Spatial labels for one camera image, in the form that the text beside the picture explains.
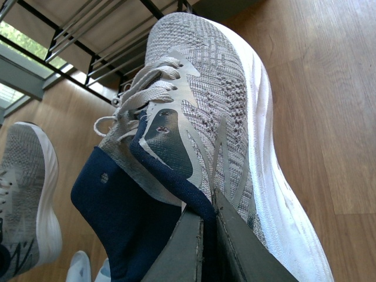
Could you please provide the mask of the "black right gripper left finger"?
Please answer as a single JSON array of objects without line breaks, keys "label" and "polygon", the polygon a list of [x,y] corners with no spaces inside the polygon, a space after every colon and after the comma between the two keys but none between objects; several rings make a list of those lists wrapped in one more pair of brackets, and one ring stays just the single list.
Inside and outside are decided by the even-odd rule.
[{"label": "black right gripper left finger", "polygon": [[143,281],[201,281],[204,223],[186,207],[165,248]]}]

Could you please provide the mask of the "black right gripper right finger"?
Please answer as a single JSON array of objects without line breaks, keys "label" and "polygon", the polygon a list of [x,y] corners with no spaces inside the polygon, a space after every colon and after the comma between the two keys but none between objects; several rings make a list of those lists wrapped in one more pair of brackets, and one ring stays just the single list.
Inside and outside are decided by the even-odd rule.
[{"label": "black right gripper right finger", "polygon": [[263,246],[220,190],[214,193],[222,281],[296,281]]}]

